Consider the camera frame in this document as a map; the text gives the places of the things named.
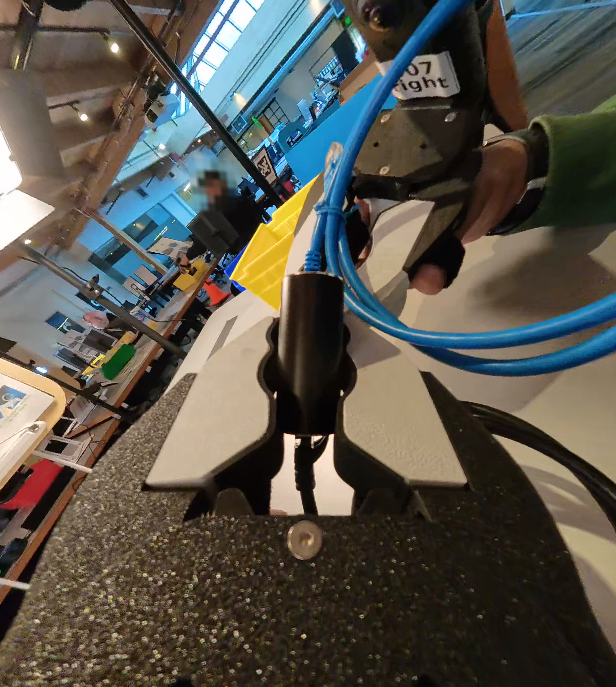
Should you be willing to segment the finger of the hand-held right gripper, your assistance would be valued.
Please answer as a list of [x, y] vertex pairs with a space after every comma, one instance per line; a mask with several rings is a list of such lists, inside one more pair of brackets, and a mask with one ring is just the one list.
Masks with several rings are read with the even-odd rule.
[[380, 302], [405, 301], [414, 266], [435, 240], [428, 227], [435, 209], [432, 201], [407, 201], [382, 211], [374, 222], [362, 282]]

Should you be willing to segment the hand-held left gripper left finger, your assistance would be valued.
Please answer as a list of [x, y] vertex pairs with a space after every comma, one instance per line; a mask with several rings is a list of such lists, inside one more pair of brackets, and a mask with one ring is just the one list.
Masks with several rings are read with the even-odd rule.
[[277, 328], [265, 317], [214, 353], [194, 375], [145, 485], [154, 491], [242, 491], [269, 503], [282, 466], [272, 372]]

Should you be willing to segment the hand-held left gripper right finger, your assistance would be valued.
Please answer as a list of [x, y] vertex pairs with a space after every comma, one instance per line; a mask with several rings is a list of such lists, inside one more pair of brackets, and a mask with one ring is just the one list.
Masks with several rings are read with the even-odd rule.
[[333, 458], [363, 502], [374, 489], [406, 500], [416, 488], [468, 479], [421, 371], [388, 339], [348, 314], [354, 377], [340, 400]]

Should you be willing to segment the black ethernet port adapter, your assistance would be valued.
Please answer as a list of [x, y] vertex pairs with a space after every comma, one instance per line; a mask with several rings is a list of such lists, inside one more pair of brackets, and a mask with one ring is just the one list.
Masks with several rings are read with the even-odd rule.
[[276, 369], [278, 423], [287, 434], [329, 435], [346, 386], [344, 283], [322, 272], [282, 281]]

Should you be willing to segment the yellow storage bin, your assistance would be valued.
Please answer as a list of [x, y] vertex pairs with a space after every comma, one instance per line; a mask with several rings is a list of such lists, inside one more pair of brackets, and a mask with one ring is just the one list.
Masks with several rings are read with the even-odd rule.
[[231, 281], [275, 311], [280, 309], [282, 281], [296, 229], [311, 213], [323, 189], [324, 175], [319, 174], [278, 208], [268, 224], [260, 224], [231, 273]]

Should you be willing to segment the person's right hand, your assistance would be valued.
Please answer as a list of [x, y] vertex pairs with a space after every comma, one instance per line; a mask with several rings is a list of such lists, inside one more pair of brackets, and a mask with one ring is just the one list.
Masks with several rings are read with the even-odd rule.
[[[527, 130], [489, 139], [481, 149], [482, 161], [472, 185], [469, 205], [454, 240], [465, 246], [486, 236], [509, 215], [526, 192], [530, 167]], [[409, 278], [409, 288], [434, 296], [447, 288], [454, 277], [454, 263], [448, 256], [436, 256], [423, 263]]]

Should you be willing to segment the cardboard box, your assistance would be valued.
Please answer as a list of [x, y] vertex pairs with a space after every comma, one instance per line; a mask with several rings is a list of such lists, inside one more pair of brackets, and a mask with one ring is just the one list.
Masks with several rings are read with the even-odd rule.
[[339, 85], [339, 104], [343, 105], [380, 75], [378, 62], [373, 54], [368, 54]]

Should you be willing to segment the blue partition panel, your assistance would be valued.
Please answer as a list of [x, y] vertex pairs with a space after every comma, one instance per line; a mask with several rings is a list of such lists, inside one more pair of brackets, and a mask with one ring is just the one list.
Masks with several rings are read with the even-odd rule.
[[288, 166], [302, 187], [323, 172], [332, 143], [346, 145], [381, 80], [381, 75], [375, 76], [285, 154]]

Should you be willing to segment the green box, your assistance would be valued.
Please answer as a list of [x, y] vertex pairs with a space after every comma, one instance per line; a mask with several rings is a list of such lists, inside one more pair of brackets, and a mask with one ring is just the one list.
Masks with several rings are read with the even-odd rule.
[[107, 381], [113, 381], [115, 377], [128, 365], [136, 350], [132, 344], [121, 343], [113, 351], [103, 358], [100, 365], [100, 374]]

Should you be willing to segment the black wristwatch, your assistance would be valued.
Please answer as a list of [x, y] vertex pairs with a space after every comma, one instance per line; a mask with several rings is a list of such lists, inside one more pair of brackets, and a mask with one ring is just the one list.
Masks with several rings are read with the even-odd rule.
[[542, 200], [548, 176], [549, 144], [542, 128], [524, 128], [504, 133], [488, 139], [483, 146], [487, 148], [503, 141], [519, 142], [527, 150], [527, 184], [519, 202], [501, 223], [489, 232], [489, 236], [510, 234], [527, 221]]

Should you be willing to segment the small yellow bin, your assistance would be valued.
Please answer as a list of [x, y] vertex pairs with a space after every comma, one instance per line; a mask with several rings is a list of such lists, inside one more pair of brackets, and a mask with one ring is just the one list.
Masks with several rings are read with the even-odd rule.
[[185, 291], [200, 283], [200, 281], [205, 281], [209, 267], [210, 264], [206, 262], [203, 256], [199, 256], [192, 262], [189, 261], [187, 264], [181, 262], [178, 266], [180, 276], [173, 282], [173, 288], [179, 291]]

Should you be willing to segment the grey metal pole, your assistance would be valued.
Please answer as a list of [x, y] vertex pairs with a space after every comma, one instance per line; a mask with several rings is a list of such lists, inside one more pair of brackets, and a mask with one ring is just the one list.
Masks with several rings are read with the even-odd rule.
[[160, 335], [158, 331], [151, 329], [145, 323], [137, 320], [119, 304], [112, 302], [109, 298], [106, 298], [103, 295], [104, 289], [99, 286], [98, 282], [95, 282], [93, 279], [86, 280], [80, 278], [72, 271], [68, 271], [67, 269], [57, 265], [55, 262], [50, 260], [44, 254], [38, 252], [36, 249], [32, 248], [30, 245], [24, 244], [24, 242], [20, 239], [16, 239], [12, 245], [14, 245], [14, 247], [18, 250], [24, 252], [32, 261], [50, 270], [53, 274], [64, 280], [67, 284], [71, 285], [73, 288], [76, 288], [90, 301], [104, 306], [107, 311], [120, 318], [130, 328], [141, 332], [144, 337], [154, 341], [163, 350], [168, 351], [178, 359], [184, 359], [186, 357], [187, 353], [181, 347], [177, 346], [169, 339], [166, 339], [164, 336]]

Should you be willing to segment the black computer monitor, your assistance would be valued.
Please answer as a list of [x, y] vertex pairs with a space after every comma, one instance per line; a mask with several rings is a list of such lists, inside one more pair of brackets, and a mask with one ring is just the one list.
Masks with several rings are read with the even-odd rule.
[[240, 238], [234, 226], [217, 210], [199, 212], [187, 228], [190, 234], [217, 258], [225, 253], [233, 253]]

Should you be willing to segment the instruction sheet stand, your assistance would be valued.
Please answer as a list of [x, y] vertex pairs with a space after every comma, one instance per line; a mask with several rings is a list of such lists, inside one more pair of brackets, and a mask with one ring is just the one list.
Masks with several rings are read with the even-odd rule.
[[186, 253], [191, 246], [191, 242], [185, 242], [173, 239], [171, 237], [161, 236], [148, 248], [148, 253], [153, 255], [163, 255], [175, 260], [180, 253]]

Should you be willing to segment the black metal pole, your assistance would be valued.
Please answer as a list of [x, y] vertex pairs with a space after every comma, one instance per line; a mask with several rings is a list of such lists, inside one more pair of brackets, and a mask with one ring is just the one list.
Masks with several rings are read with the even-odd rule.
[[205, 103], [205, 100], [196, 92], [188, 78], [183, 75], [183, 72], [176, 62], [170, 57], [162, 42], [146, 27], [126, 1], [110, 1], [109, 3], [127, 22], [132, 32], [140, 40], [150, 56], [154, 58], [155, 62], [179, 87], [187, 100], [192, 104], [192, 107], [203, 117], [205, 122], [210, 125], [213, 132], [217, 133], [220, 140], [244, 168], [245, 172], [252, 177], [257, 186], [265, 193], [269, 201], [277, 208], [281, 207], [284, 201], [280, 195], [262, 175], [261, 171], [252, 162], [252, 159], [249, 159], [244, 153], [243, 149], [237, 144], [233, 136], [230, 135], [226, 127], [217, 116], [215, 116], [213, 110]]

